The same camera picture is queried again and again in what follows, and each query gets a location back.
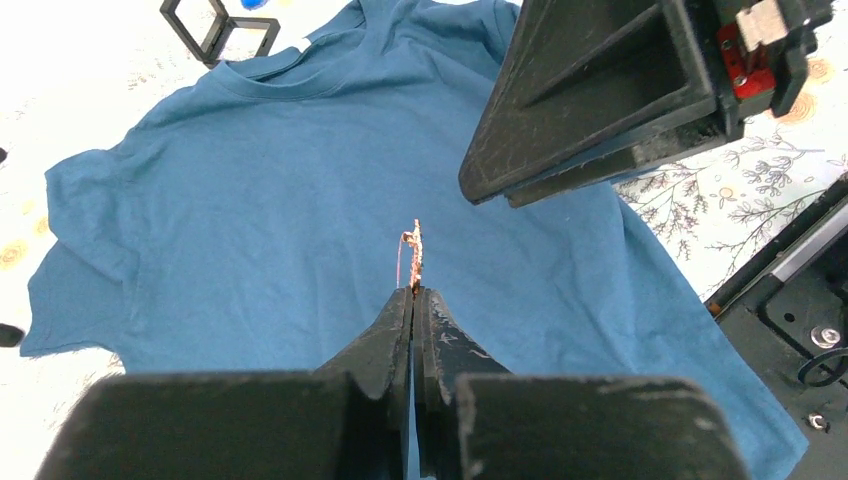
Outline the floral patterned table mat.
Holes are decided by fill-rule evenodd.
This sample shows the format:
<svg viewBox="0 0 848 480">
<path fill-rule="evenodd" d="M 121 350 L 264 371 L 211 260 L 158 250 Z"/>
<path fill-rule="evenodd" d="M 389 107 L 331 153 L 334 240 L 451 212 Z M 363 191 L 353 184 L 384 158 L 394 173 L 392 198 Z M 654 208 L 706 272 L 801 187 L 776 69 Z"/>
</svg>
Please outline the floral patterned table mat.
<svg viewBox="0 0 848 480">
<path fill-rule="evenodd" d="M 27 329 L 27 284 L 53 244 L 44 174 L 117 143 L 203 67 L 156 1 L 1 5 L 1 319 Z M 749 119 L 742 140 L 622 185 L 703 299 L 847 172 L 847 5 L 833 5 L 791 111 Z M 87 387 L 120 361 L 89 349 L 1 352 L 1 475 L 30 479 Z"/>
</svg>

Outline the black square brooch box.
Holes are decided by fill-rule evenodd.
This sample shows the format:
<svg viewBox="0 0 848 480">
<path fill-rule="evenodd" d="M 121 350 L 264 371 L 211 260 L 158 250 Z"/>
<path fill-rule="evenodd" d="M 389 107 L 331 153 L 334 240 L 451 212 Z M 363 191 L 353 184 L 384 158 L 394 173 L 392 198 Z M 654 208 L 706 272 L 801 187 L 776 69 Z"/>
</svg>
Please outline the black square brooch box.
<svg viewBox="0 0 848 480">
<path fill-rule="evenodd" d="M 221 53 L 236 30 L 257 30 L 263 33 L 254 56 L 268 56 L 280 31 L 280 23 L 273 18 L 231 16 L 221 1 L 209 0 L 214 18 L 206 34 L 197 40 L 177 15 L 180 0 L 164 0 L 159 8 L 168 25 L 183 45 L 209 70 L 221 61 Z"/>
</svg>

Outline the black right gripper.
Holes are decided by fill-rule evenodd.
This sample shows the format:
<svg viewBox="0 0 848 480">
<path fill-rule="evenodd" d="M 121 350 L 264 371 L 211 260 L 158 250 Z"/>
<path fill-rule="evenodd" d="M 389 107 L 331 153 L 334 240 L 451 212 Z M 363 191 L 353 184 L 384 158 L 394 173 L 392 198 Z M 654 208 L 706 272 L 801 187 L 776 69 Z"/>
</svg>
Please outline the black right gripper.
<svg viewBox="0 0 848 480">
<path fill-rule="evenodd" d="M 833 3 L 689 7 L 717 101 L 684 2 L 525 2 L 459 170 L 464 197 L 521 208 L 739 140 L 752 116 L 787 115 Z"/>
</svg>

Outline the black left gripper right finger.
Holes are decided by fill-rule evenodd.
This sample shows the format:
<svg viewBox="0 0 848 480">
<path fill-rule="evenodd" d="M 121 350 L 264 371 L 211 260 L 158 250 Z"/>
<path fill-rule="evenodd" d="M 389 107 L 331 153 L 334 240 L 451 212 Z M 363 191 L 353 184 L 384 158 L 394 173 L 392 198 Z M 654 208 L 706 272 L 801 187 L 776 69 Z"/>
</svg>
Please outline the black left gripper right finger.
<svg viewBox="0 0 848 480">
<path fill-rule="evenodd" d="M 462 477 L 456 378 L 508 372 L 459 327 L 438 291 L 419 290 L 414 303 L 414 392 L 422 476 Z"/>
</svg>

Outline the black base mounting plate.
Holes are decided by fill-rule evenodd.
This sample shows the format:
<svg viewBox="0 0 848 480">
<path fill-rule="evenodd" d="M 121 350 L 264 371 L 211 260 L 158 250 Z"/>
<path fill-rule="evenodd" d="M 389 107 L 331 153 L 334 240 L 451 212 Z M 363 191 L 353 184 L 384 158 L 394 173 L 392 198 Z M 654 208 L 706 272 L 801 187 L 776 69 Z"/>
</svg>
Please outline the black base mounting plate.
<svg viewBox="0 0 848 480">
<path fill-rule="evenodd" d="M 706 302 L 809 442 L 793 479 L 847 476 L 847 178 Z"/>
</svg>

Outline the pink music stand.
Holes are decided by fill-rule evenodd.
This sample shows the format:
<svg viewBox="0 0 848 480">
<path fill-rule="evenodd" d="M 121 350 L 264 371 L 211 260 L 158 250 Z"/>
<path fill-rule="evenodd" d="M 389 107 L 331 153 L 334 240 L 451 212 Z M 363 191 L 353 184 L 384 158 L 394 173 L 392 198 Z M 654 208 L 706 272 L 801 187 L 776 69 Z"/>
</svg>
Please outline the pink music stand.
<svg viewBox="0 0 848 480">
<path fill-rule="evenodd" d="M 25 248 L 19 246 L 6 246 L 1 250 L 1 268 L 7 269 L 15 266 L 25 254 Z M 25 338 L 25 332 L 14 325 L 1 324 L 1 347 L 14 348 L 21 344 Z"/>
</svg>

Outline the blue shirt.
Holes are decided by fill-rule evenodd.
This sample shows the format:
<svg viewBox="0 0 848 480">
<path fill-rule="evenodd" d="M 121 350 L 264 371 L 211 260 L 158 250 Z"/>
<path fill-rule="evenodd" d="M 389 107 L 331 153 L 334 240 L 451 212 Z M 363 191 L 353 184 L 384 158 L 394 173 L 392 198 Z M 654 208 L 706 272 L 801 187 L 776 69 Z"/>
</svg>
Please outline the blue shirt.
<svg viewBox="0 0 848 480">
<path fill-rule="evenodd" d="M 461 195 L 518 13 L 354 1 L 306 50 L 222 63 L 118 145 L 59 162 L 21 354 L 312 369 L 374 320 L 420 221 L 425 279 L 507 368 L 691 378 L 752 476 L 787 477 L 806 438 L 611 185 L 519 210 Z"/>
</svg>

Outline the small blue brooch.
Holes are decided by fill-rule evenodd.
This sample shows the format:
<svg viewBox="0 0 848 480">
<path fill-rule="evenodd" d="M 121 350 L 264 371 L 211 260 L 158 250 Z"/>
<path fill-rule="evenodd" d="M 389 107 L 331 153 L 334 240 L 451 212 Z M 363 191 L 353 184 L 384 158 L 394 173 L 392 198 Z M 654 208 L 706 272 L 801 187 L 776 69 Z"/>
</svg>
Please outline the small blue brooch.
<svg viewBox="0 0 848 480">
<path fill-rule="evenodd" d="M 241 0 L 240 3 L 245 10 L 253 11 L 262 8 L 268 0 Z"/>
</svg>

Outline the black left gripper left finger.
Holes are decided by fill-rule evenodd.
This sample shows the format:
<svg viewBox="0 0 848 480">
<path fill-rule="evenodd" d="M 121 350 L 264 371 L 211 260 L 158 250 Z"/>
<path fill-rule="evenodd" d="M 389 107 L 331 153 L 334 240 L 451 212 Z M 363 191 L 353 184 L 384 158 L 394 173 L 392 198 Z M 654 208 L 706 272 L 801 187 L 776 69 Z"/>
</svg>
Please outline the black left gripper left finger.
<svg viewBox="0 0 848 480">
<path fill-rule="evenodd" d="M 314 371 L 349 386 L 336 479 L 406 477 L 413 304 L 410 288 L 392 292 L 374 322 Z"/>
</svg>

